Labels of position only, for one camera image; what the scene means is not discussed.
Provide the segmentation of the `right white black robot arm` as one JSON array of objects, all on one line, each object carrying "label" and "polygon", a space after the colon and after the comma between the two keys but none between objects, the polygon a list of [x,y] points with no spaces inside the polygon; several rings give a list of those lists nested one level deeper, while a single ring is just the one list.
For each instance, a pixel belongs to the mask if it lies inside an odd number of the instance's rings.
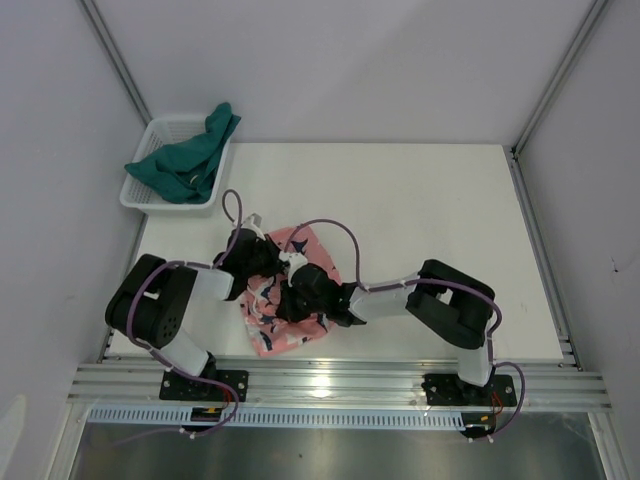
[{"label": "right white black robot arm", "polygon": [[316,264],[290,268],[280,284],[276,315],[298,323],[319,314],[348,328],[410,315],[457,349],[458,395],[479,403],[493,389],[493,332],[502,321],[495,292],[439,261],[390,283],[338,283]]}]

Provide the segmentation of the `green shorts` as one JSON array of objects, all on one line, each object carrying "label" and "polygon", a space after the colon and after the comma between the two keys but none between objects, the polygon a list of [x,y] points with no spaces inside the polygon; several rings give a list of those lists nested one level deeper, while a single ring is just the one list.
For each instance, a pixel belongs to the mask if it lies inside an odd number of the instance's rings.
[{"label": "green shorts", "polygon": [[163,145],[126,172],[173,204],[203,204],[213,191],[227,141],[241,121],[228,102],[206,117],[204,132],[188,140]]}]

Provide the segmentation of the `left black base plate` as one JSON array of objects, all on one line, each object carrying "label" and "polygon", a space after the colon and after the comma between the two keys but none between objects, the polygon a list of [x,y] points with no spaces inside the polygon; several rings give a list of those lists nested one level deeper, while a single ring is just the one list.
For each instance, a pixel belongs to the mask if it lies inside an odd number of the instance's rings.
[{"label": "left black base plate", "polygon": [[[246,400],[249,372],[246,370],[218,370],[216,381],[233,388],[239,401]],[[165,372],[160,384],[159,398],[165,401],[232,402],[232,394],[210,383],[190,380],[175,372]]]}]

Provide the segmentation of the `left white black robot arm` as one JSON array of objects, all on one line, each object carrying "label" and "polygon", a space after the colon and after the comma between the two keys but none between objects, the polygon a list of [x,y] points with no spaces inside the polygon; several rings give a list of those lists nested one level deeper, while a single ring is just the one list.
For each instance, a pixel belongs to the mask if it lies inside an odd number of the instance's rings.
[{"label": "left white black robot arm", "polygon": [[248,228],[229,237],[211,266],[144,254],[109,301],[105,323],[182,372],[182,388],[192,398],[207,399],[217,387],[216,360],[182,328],[191,296],[202,287],[215,300],[234,301],[252,277],[281,272],[279,255],[270,236]]}]

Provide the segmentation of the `pink shark print shorts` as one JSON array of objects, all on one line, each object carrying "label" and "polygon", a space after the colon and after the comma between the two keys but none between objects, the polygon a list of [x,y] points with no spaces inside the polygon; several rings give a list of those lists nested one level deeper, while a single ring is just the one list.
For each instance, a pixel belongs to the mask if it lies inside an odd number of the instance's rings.
[{"label": "pink shark print shorts", "polygon": [[[303,254],[310,263],[323,268],[338,284],[342,282],[331,256],[309,226],[301,229],[293,238],[288,252]],[[276,315],[280,305],[282,281],[287,276],[254,276],[239,297],[248,338],[258,356],[280,355],[319,340],[329,333],[335,323],[325,315],[314,313],[299,322],[288,322]]]}]

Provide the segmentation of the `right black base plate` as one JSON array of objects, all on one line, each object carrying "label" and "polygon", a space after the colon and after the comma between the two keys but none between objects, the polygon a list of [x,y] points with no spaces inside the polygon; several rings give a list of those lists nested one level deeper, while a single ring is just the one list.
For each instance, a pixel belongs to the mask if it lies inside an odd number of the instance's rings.
[{"label": "right black base plate", "polygon": [[431,406],[515,407],[518,403],[509,375],[492,373],[486,385],[475,386],[456,374],[430,373],[423,376],[421,387]]}]

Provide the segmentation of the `left aluminium frame post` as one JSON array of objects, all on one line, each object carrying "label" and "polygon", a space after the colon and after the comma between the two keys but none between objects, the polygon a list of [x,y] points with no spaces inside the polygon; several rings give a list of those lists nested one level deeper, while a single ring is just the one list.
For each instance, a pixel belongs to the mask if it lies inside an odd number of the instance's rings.
[{"label": "left aluminium frame post", "polygon": [[76,2],[86,22],[95,36],[103,54],[114,71],[134,112],[144,126],[148,126],[153,116],[142,92],[131,73],[114,34],[106,21],[99,4],[94,0],[78,0]]}]

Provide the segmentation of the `aluminium frame post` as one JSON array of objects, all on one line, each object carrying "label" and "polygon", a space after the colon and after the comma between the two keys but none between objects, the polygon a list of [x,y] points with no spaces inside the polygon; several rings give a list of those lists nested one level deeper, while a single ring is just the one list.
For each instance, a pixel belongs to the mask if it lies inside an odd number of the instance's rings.
[{"label": "aluminium frame post", "polygon": [[578,64],[581,56],[585,53],[591,38],[613,4],[614,2],[610,0],[595,0],[590,2],[589,8],[580,20],[575,32],[572,34],[569,43],[554,67],[542,93],[538,97],[533,110],[528,115],[510,149],[511,155],[515,160],[518,160],[523,154],[527,145],[539,129],[542,121],[562,92],[564,85]]},{"label": "aluminium frame post", "polygon": [[103,54],[114,71],[134,112],[144,126],[148,126],[153,116],[142,92],[131,73],[114,34],[106,21],[99,4],[94,0],[78,0],[76,2],[86,22],[95,36]]}]

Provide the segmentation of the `right aluminium frame post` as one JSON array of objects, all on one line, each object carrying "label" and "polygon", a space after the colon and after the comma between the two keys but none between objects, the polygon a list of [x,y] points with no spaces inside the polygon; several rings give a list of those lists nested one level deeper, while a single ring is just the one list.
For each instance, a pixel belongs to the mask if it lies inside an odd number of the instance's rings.
[{"label": "right aluminium frame post", "polygon": [[569,43],[554,67],[542,93],[538,97],[533,110],[528,115],[510,149],[511,155],[515,160],[518,160],[523,154],[527,145],[539,129],[542,121],[562,92],[564,85],[578,64],[581,56],[585,53],[591,38],[613,4],[614,2],[610,0],[595,0],[590,2],[589,8],[580,20],[575,32],[572,34]]}]

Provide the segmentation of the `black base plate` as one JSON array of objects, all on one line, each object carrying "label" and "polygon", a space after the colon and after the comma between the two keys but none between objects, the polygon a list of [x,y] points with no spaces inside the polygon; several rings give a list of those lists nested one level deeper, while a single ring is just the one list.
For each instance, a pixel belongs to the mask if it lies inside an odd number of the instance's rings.
[{"label": "black base plate", "polygon": [[[233,388],[239,401],[246,400],[249,372],[246,370],[218,370],[216,381]],[[190,380],[175,372],[165,372],[160,384],[159,398],[165,401],[232,402],[232,394],[210,383]]]},{"label": "black base plate", "polygon": [[430,373],[423,376],[421,387],[431,406],[515,407],[518,403],[509,375],[492,373],[486,385],[475,386],[456,374]]}]

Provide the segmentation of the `aluminium mounting rail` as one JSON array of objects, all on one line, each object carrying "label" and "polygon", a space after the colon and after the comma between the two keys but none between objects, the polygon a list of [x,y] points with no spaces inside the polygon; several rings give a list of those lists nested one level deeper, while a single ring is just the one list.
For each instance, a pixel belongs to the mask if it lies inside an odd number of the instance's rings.
[{"label": "aluminium mounting rail", "polygon": [[[222,357],[221,369],[249,374],[247,404],[276,408],[408,410],[426,404],[426,373],[450,373],[450,361],[369,362],[334,359]],[[603,377],[575,366],[525,365],[527,412],[608,412]],[[152,404],[159,400],[163,369],[146,358],[107,359],[80,365],[67,400],[71,403]]]}]

